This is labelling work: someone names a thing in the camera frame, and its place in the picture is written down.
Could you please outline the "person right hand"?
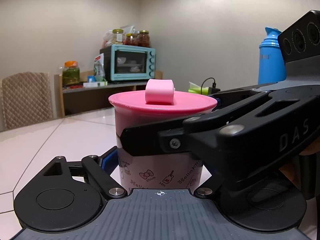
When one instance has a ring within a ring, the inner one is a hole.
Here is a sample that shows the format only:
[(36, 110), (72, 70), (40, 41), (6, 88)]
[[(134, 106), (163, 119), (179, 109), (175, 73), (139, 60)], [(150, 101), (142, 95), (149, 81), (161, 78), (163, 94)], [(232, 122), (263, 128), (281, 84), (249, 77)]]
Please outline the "person right hand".
[(306, 199), (319, 196), (319, 140), (314, 141), (280, 170), (300, 189)]

